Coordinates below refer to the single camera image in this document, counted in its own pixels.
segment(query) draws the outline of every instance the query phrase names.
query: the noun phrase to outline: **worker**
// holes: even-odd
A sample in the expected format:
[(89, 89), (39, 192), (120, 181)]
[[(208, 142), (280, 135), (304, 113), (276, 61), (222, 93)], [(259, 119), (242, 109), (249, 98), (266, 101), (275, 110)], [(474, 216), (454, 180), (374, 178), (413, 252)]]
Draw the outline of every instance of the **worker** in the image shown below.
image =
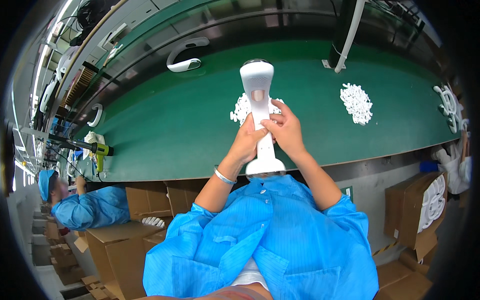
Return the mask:
[(433, 147), (431, 157), (439, 162), (439, 171), (447, 173), (448, 191), (457, 195), (470, 187), (472, 157), (467, 131), (462, 130), (462, 138), (457, 143), (450, 142), (445, 147)]
[(75, 180), (77, 194), (68, 195), (68, 185), (57, 171), (43, 170), (38, 187), (43, 201), (51, 206), (52, 215), (64, 226), (77, 231), (130, 221), (127, 193), (123, 185), (85, 192), (85, 179)]
[[(288, 106), (272, 104), (282, 113), (262, 120), (259, 130), (247, 116), (191, 210), (176, 215), (165, 241), (147, 253), (143, 285), (152, 300), (375, 296), (366, 214), (307, 152)], [(285, 175), (253, 178), (230, 193), (268, 131), (310, 188)]]

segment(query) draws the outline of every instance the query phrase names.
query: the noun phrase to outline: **white pipe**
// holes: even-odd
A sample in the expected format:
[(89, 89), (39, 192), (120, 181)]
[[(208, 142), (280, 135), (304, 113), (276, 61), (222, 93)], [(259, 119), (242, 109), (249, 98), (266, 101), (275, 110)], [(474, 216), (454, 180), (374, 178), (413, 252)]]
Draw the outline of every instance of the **white pipe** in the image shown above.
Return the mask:
[(340, 73), (342, 70), (343, 64), (347, 59), (348, 52), (353, 43), (353, 38), (357, 33), (357, 28), (360, 24), (361, 14), (363, 13), (363, 6), (365, 5), (365, 0), (357, 0), (355, 5), (355, 11), (353, 12), (352, 23), (350, 24), (350, 29), (348, 30), (347, 39), (345, 40), (345, 45), (343, 45), (342, 54), (340, 54), (340, 59), (335, 67), (335, 73)]

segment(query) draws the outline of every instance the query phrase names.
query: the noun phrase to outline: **green mat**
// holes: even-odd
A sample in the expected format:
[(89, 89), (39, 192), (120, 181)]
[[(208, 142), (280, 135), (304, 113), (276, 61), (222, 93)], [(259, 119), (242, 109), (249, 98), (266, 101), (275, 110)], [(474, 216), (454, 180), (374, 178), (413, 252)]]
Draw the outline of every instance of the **green mat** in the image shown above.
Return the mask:
[[(209, 177), (235, 138), (229, 113), (243, 93), (240, 66), (263, 58), (275, 67), (270, 96), (298, 116), (306, 148), (320, 165), (387, 156), (443, 143), (451, 134), (432, 90), (438, 79), (421, 67), (375, 49), (353, 47), (340, 74), (325, 69), (330, 42), (279, 41), (202, 57), (202, 67), (162, 73), (108, 106), (99, 125), (115, 156), (105, 181)], [(365, 126), (354, 124), (339, 98), (343, 83), (361, 85), (373, 106)], [(293, 162), (278, 148), (287, 168)]]

